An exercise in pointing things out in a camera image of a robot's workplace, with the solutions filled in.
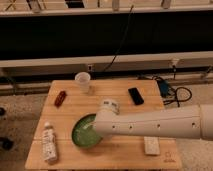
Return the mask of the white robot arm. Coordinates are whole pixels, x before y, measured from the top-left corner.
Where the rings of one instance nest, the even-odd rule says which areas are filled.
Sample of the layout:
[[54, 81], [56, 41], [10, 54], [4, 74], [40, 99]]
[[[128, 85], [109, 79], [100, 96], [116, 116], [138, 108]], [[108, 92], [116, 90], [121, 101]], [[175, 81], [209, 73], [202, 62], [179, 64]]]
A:
[[119, 114], [117, 102], [106, 99], [101, 102], [93, 129], [100, 136], [213, 140], [213, 104]]

